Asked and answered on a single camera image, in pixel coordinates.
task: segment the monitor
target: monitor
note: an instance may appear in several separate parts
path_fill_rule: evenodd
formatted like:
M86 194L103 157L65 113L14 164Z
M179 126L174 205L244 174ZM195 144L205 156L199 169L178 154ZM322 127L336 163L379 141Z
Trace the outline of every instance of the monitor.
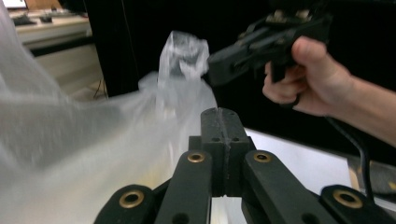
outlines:
M3 0L4 6L7 9L23 9L27 8L25 0Z

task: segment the hand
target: hand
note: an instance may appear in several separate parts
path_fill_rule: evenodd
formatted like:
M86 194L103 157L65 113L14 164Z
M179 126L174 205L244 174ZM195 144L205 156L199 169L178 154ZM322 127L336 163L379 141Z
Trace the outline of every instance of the hand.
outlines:
M323 43L300 37L291 55L298 65L288 68L285 78L272 83L270 64L265 65L263 94L278 104L289 104L300 94L293 109L316 116L329 116L353 90L353 77L327 53Z

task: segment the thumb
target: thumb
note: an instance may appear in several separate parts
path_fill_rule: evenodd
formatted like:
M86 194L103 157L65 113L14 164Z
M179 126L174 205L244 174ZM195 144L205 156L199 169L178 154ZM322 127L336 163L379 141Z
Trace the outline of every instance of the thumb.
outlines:
M310 72L311 75L330 75L333 70L332 57L326 46L314 39L301 36L293 44L291 54L294 60Z

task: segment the transparent plastic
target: transparent plastic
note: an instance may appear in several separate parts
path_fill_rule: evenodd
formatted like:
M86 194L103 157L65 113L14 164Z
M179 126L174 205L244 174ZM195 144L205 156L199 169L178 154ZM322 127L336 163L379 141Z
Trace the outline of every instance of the transparent plastic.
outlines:
M140 91L78 103L25 50L0 3L0 223L93 223L117 189L171 177L201 112L216 106L201 80L207 44L174 34L185 39L168 41Z

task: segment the floor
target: floor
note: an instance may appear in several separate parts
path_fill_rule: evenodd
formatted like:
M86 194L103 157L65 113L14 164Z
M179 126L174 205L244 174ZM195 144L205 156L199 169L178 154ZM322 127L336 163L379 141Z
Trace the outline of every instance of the floor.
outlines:
M88 87L73 92L70 96L80 102L105 101L107 100L106 84L103 80L100 80Z

